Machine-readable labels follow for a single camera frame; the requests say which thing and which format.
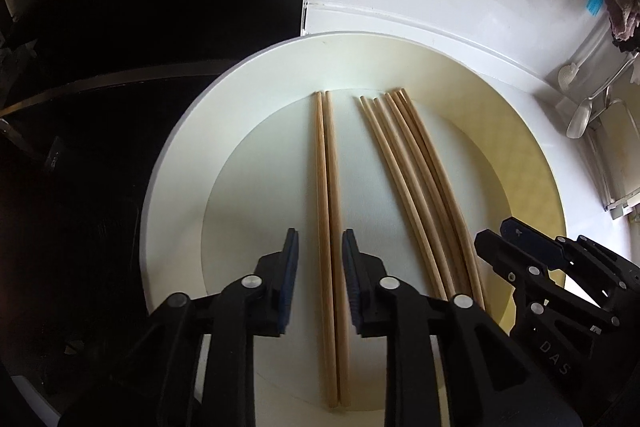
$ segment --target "metal spoon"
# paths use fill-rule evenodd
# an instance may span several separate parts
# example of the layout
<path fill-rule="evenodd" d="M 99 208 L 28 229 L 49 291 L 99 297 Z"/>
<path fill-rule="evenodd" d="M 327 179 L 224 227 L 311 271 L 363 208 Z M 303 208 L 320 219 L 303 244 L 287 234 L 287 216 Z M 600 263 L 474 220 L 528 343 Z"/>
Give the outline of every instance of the metal spoon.
<path fill-rule="evenodd" d="M 579 138 L 584 134 L 584 131 L 587 129 L 587 125 L 589 124 L 589 117 L 591 116 L 591 111 L 593 110 L 593 100 L 602 93 L 607 87 L 609 87 L 622 73 L 626 71 L 636 57 L 638 57 L 639 53 L 634 53 L 629 60 L 627 60 L 620 69 L 616 71 L 616 73 L 609 77 L 607 82 L 605 82 L 602 87 L 600 87 L 595 93 L 591 96 L 585 98 L 580 102 L 580 105 L 575 110 L 574 115 L 569 122 L 569 127 L 566 129 L 566 135 L 569 138 Z"/>

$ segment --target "wooden chopstick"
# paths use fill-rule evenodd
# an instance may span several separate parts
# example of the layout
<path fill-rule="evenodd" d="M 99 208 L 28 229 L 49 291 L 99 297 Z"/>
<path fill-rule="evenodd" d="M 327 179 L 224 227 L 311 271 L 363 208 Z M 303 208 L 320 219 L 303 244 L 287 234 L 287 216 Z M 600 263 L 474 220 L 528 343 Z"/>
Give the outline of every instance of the wooden chopstick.
<path fill-rule="evenodd" d="M 391 145 L 392 153 L 394 154 L 396 162 L 400 167 L 402 177 L 404 178 L 404 181 L 406 182 L 406 185 L 409 189 L 409 194 L 412 200 L 414 200 L 414 204 L 420 217 L 420 222 L 422 223 L 422 227 L 426 232 L 429 246 L 431 247 L 436 265 L 438 266 L 438 273 L 440 274 L 440 278 L 442 279 L 442 283 L 447 294 L 447 299 L 450 299 L 456 294 L 456 288 L 453 284 L 453 279 L 449 270 L 449 264 L 447 264 L 447 255 L 445 254 L 444 248 L 442 247 L 440 234 L 438 233 L 438 229 L 436 228 L 433 216 L 431 215 L 431 211 L 429 210 L 427 201 L 425 200 L 424 194 L 422 193 L 422 188 L 420 187 L 418 176 L 414 170 L 411 159 L 409 158 L 409 155 L 404 148 L 404 144 L 402 144 L 402 139 L 398 135 L 398 131 L 396 131 L 391 118 L 386 113 L 382 100 L 376 98 L 373 102 L 378 110 L 379 121 L 382 122 L 382 127 L 386 130 L 386 136 L 388 137 L 388 141 Z"/>
<path fill-rule="evenodd" d="M 465 261 L 462 257 L 462 250 L 460 249 L 460 244 L 458 243 L 458 240 L 456 238 L 456 232 L 449 218 L 449 214 L 447 213 L 447 209 L 444 205 L 444 202 L 442 201 L 442 195 L 440 194 L 438 186 L 433 179 L 433 175 L 429 170 L 429 166 L 427 165 L 427 162 L 424 159 L 422 152 L 420 151 L 420 146 L 418 145 L 418 140 L 420 140 L 418 130 L 415 127 L 411 115 L 409 115 L 406 108 L 404 107 L 404 104 L 402 103 L 398 92 L 394 92 L 393 94 L 385 93 L 385 100 L 391 108 L 396 121 L 398 122 L 398 126 L 400 127 L 402 134 L 404 135 L 404 139 L 409 144 L 415 162 L 417 163 L 418 169 L 420 170 L 420 174 L 422 174 L 422 179 L 436 208 L 436 214 L 440 219 L 440 223 L 442 225 L 442 229 L 446 238 L 446 243 L 449 246 L 450 257 L 453 261 L 455 269 L 454 271 L 456 274 L 456 276 L 454 277 L 456 288 L 460 292 L 468 294 L 471 292 L 471 285 L 466 273 L 466 266 Z"/>
<path fill-rule="evenodd" d="M 482 283 L 478 274 L 478 265 L 476 264 L 476 250 L 474 248 L 473 242 L 471 241 L 469 229 L 466 226 L 465 219 L 462 216 L 462 211 L 460 211 L 458 202 L 456 201 L 455 195 L 453 194 L 453 188 L 451 187 L 451 183 L 444 169 L 444 166 L 442 165 L 442 162 L 440 161 L 440 158 L 435 151 L 435 147 L 433 146 L 431 137 L 427 133 L 427 129 L 425 128 L 424 123 L 422 122 L 422 119 L 420 118 L 420 115 L 418 114 L 414 103 L 409 98 L 409 95 L 404 89 L 401 89 L 400 93 L 402 94 L 402 103 L 404 103 L 405 107 L 409 111 L 409 114 L 414 119 L 416 127 L 418 128 L 418 132 L 422 139 L 422 147 L 420 147 L 420 149 L 422 150 L 425 160 L 427 162 L 430 162 L 430 167 L 433 166 L 432 173 L 434 175 L 434 178 L 436 179 L 436 183 L 440 186 L 441 194 L 443 195 L 442 199 L 447 206 L 447 210 L 449 211 L 449 215 L 452 218 L 452 222 L 458 234 L 460 247 L 462 247 L 465 258 L 466 271 L 468 272 L 471 282 L 472 296 L 476 300 L 476 303 L 478 303 L 478 305 L 482 309 L 484 309 Z"/>
<path fill-rule="evenodd" d="M 322 103 L 324 116 L 324 143 L 329 193 L 329 229 L 331 236 L 332 280 L 334 283 L 335 352 L 338 372 L 338 400 L 340 405 L 351 404 L 349 377 L 349 324 L 347 290 L 342 270 L 342 213 L 340 211 L 340 184 L 338 180 L 338 153 L 336 149 L 334 110 L 331 94 L 325 91 Z"/>
<path fill-rule="evenodd" d="M 385 134 L 382 131 L 382 127 L 380 127 L 380 123 L 378 122 L 378 119 L 376 118 L 376 115 L 373 112 L 372 107 L 370 106 L 369 100 L 367 100 L 364 96 L 361 96 L 360 102 L 362 102 L 364 113 L 367 116 L 367 120 L 369 121 L 376 139 L 378 140 L 380 150 L 382 150 L 383 156 L 386 160 L 386 164 L 391 171 L 391 175 L 396 183 L 396 188 L 398 189 L 398 192 L 402 199 L 402 203 L 404 204 L 404 209 L 409 216 L 409 221 L 411 222 L 412 229 L 414 229 L 415 237 L 418 240 L 420 252 L 422 253 L 422 257 L 429 268 L 434 291 L 439 298 L 446 299 L 447 293 L 444 289 L 442 279 L 440 278 L 438 265 L 433 258 L 433 252 L 431 251 L 429 241 L 427 240 L 424 228 L 422 227 L 422 223 L 420 222 L 418 210 L 415 207 L 414 200 L 412 200 L 411 195 L 409 194 L 409 188 L 407 187 L 406 182 L 402 177 L 402 172 L 398 166 L 398 162 L 396 162 L 396 159 L 394 158 L 391 147 L 389 147 Z"/>
<path fill-rule="evenodd" d="M 338 406 L 338 372 L 335 351 L 334 284 L 332 282 L 329 194 L 324 145 L 322 93 L 316 92 L 316 187 L 318 191 L 318 250 L 322 296 L 322 350 L 324 351 L 325 395 L 329 407 Z"/>

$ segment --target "black surface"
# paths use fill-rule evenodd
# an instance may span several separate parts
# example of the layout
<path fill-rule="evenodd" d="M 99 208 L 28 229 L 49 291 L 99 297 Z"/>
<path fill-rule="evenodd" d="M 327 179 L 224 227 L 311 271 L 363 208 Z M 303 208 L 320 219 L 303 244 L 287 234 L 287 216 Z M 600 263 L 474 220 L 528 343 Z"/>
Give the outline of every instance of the black surface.
<path fill-rule="evenodd" d="M 242 59 L 300 33 L 302 0 L 31 0 L 10 43 L 36 57 L 6 105 L 95 74 Z M 169 132 L 214 77 L 66 96 L 8 121 L 42 155 L 0 137 L 0 356 L 63 411 L 146 316 L 139 214 Z M 69 343 L 84 347 L 77 354 Z"/>

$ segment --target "bamboo chopstick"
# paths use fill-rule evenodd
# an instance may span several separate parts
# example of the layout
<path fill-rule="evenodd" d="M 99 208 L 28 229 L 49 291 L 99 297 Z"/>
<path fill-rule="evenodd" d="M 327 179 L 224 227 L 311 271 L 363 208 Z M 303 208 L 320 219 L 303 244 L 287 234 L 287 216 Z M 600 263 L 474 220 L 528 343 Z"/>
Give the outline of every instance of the bamboo chopstick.
<path fill-rule="evenodd" d="M 420 169 L 420 174 L 422 174 L 422 179 L 429 191 L 431 196 L 431 200 L 436 208 L 436 214 L 440 219 L 440 223 L 442 225 L 442 229 L 444 231 L 444 235 L 446 238 L 446 243 L 449 246 L 450 257 L 452 258 L 455 277 L 454 282 L 459 291 L 463 293 L 469 293 L 471 291 L 471 285 L 469 282 L 468 275 L 466 273 L 466 266 L 463 259 L 463 253 L 460 249 L 460 244 L 456 238 L 456 232 L 453 228 L 453 224 L 449 218 L 449 214 L 447 213 L 447 209 L 442 201 L 442 195 L 438 190 L 438 186 L 433 179 L 433 175 L 429 170 L 429 166 L 420 151 L 420 146 L 418 145 L 418 140 L 420 140 L 420 136 L 418 135 L 418 130 L 415 127 L 415 124 L 411 118 L 411 115 L 407 112 L 402 100 L 400 99 L 400 95 L 398 92 L 394 92 L 393 94 L 385 93 L 385 100 L 391 108 L 396 121 L 398 122 L 398 126 L 400 127 L 402 134 L 404 135 L 404 139 L 409 144 L 411 152 L 413 153 L 415 162 L 418 164 L 418 169 Z"/>
<path fill-rule="evenodd" d="M 325 91 L 322 104 L 324 143 L 329 193 L 329 229 L 331 236 L 332 280 L 334 283 L 335 352 L 338 372 L 338 400 L 343 407 L 351 404 L 349 382 L 349 323 L 346 284 L 342 270 L 342 216 L 338 182 L 338 153 L 335 142 L 334 111 L 331 94 Z"/>
<path fill-rule="evenodd" d="M 373 133 L 378 140 L 380 150 L 382 150 L 383 156 L 386 160 L 386 164 L 391 171 L 391 175 L 393 176 L 394 181 L 396 182 L 396 188 L 400 193 L 402 203 L 404 204 L 404 209 L 409 216 L 409 221 L 411 222 L 412 229 L 414 229 L 416 239 L 418 240 L 420 252 L 422 253 L 424 261 L 429 268 L 434 291 L 439 298 L 446 299 L 447 293 L 444 289 L 442 279 L 440 278 L 440 273 L 438 272 L 438 265 L 433 258 L 433 252 L 431 251 L 429 241 L 427 240 L 424 228 L 422 227 L 422 223 L 420 222 L 418 210 L 416 209 L 415 203 L 412 200 L 411 195 L 409 194 L 409 189 L 406 185 L 406 182 L 404 181 L 404 178 L 402 177 L 402 172 L 398 166 L 398 162 L 396 162 L 396 159 L 394 158 L 391 147 L 389 147 L 385 134 L 382 131 L 382 127 L 380 127 L 380 123 L 378 122 L 376 115 L 370 106 L 369 100 L 367 100 L 364 96 L 361 96 L 360 102 L 362 103 L 362 107 L 364 109 L 365 115 L 367 116 L 367 120 L 369 121 L 369 124 L 373 130 Z"/>
<path fill-rule="evenodd" d="M 334 288 L 332 282 L 329 194 L 324 146 L 322 93 L 316 92 L 316 187 L 318 191 L 318 250 L 322 310 L 322 349 L 324 351 L 325 394 L 329 407 L 338 406 L 338 372 L 335 358 Z"/>
<path fill-rule="evenodd" d="M 396 162 L 398 162 L 400 171 L 402 172 L 402 177 L 409 189 L 409 194 L 412 200 L 414 200 L 418 216 L 420 217 L 420 222 L 426 232 L 434 260 L 438 266 L 438 272 L 442 279 L 447 299 L 450 299 L 456 294 L 456 288 L 451 277 L 449 264 L 447 264 L 447 256 L 444 248 L 442 247 L 440 234 L 438 233 L 433 216 L 431 215 L 431 211 L 427 206 L 427 201 L 422 193 L 418 176 L 416 175 L 411 159 L 404 148 L 404 144 L 402 144 L 402 139 L 398 136 L 398 131 L 394 128 L 391 118 L 383 107 L 382 100 L 376 98 L 373 102 L 378 110 L 379 120 L 382 122 L 382 127 L 386 129 L 386 136 L 390 142 L 392 153 L 396 158 Z"/>
<path fill-rule="evenodd" d="M 452 218 L 452 222 L 458 234 L 458 239 L 460 241 L 460 246 L 462 247 L 462 251 L 465 257 L 466 270 L 469 275 L 469 279 L 471 281 L 471 291 L 472 296 L 476 300 L 476 303 L 484 309 L 484 298 L 482 292 L 482 283 L 480 281 L 480 276 L 478 274 L 478 265 L 476 264 L 476 250 L 471 241 L 471 237 L 469 236 L 469 230 L 466 226 L 465 219 L 462 216 L 462 212 L 460 211 L 460 207 L 458 206 L 458 202 L 456 201 L 455 195 L 453 194 L 453 189 L 451 187 L 451 183 L 449 178 L 447 177 L 447 173 L 435 152 L 435 147 L 433 146 L 433 142 L 431 141 L 431 137 L 427 133 L 427 129 L 418 114 L 414 103 L 409 98 L 409 95 L 404 89 L 400 90 L 402 94 L 402 102 L 405 107 L 411 114 L 414 119 L 414 123 L 418 128 L 418 132 L 420 137 L 422 138 L 423 147 L 421 150 L 423 151 L 423 155 L 426 161 L 430 162 L 431 166 L 433 166 L 433 174 L 434 178 L 436 178 L 436 183 L 439 184 L 441 194 L 443 195 L 444 203 L 447 206 L 447 210 L 449 211 L 449 215 Z"/>

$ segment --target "white plate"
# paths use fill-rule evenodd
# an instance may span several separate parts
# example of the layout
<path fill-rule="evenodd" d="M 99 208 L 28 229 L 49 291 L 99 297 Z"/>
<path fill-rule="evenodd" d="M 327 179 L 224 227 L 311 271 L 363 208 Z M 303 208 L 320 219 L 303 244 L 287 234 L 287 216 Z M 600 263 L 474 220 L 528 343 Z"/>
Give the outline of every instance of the white plate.
<path fill-rule="evenodd" d="M 260 425 L 382 421 L 385 344 L 353 331 L 352 409 L 359 412 L 329 413 L 322 406 L 310 95 L 336 90 L 344 226 L 354 229 L 363 251 L 382 257 L 390 274 L 427 293 L 412 234 L 356 103 L 357 95 L 398 86 L 418 103 L 472 233 L 497 230 L 511 213 L 562 233 L 553 178 L 526 126 L 493 89 L 449 58 L 371 34 L 295 39 L 249 58 L 191 105 L 165 144 L 145 201 L 141 265 L 154 309 L 174 291 L 193 298 L 220 291 L 250 273 L 260 255 L 279 250 L 288 227 L 300 231 L 289 330 L 255 343 Z M 541 207 L 556 222 L 532 223 Z M 500 320 L 508 286 L 494 275 L 485 279 Z"/>

